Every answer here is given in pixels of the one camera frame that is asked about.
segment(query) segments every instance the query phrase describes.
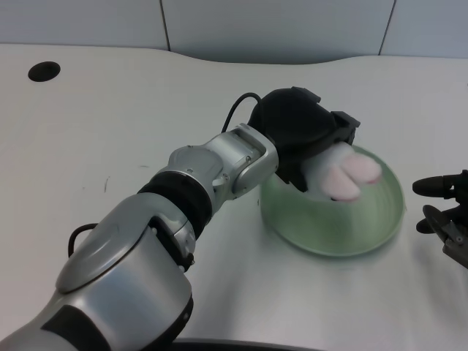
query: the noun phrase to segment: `transparent bowl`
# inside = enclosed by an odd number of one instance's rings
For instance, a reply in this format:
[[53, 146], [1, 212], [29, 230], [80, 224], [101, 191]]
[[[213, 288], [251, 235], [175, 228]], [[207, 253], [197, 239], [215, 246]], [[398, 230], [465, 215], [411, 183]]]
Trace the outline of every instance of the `transparent bowl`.
[[273, 175], [261, 186], [264, 222], [292, 244], [333, 257], [369, 252], [397, 234], [405, 212], [399, 180], [376, 155], [357, 146], [353, 148], [382, 166], [380, 182], [364, 186], [359, 200], [311, 201]]

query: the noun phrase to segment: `table surface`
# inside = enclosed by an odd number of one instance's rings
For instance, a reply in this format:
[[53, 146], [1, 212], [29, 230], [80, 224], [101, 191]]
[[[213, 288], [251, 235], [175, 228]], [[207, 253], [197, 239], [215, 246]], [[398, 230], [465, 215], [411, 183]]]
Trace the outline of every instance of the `table surface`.
[[[56, 61], [46, 83], [28, 70]], [[219, 133], [242, 93], [303, 86], [362, 122], [357, 145], [395, 171], [407, 212], [374, 253], [314, 256], [263, 227], [258, 189], [197, 242], [184, 337], [323, 350], [465, 350], [468, 274], [415, 225], [427, 176], [467, 166], [468, 60], [363, 57], [303, 66], [225, 64], [158, 50], [0, 45], [0, 338], [46, 304], [69, 234], [98, 222], [177, 147]], [[233, 125], [248, 119], [245, 101]]]

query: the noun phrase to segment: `black wire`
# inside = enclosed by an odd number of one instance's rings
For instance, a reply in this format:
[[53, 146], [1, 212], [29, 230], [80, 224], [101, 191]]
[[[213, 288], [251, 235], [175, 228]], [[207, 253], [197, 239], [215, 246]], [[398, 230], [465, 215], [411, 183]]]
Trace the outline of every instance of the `black wire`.
[[94, 229], [96, 226], [97, 226], [97, 223], [91, 223], [91, 224], [82, 225], [81, 227], [78, 227], [75, 229], [75, 231], [71, 234], [70, 239], [68, 239], [68, 257], [73, 255], [73, 252], [75, 250], [76, 237], [82, 232]]
[[263, 104], [262, 104], [262, 99], [256, 95], [255, 93], [245, 93], [241, 97], [237, 99], [236, 102], [234, 102], [234, 105], [231, 107], [231, 110], [229, 111], [229, 114], [227, 115], [226, 122], [224, 123], [224, 126], [221, 129], [221, 133], [224, 133], [227, 131], [227, 127], [229, 126], [229, 122], [231, 122], [231, 118], [233, 117], [235, 109], [240, 105], [241, 102], [243, 102], [247, 97], [253, 97], [254, 99], [257, 100], [258, 108], [260, 109], [260, 120], [261, 120], [261, 130], [258, 132], [264, 133], [265, 132], [265, 117], [263, 115]]

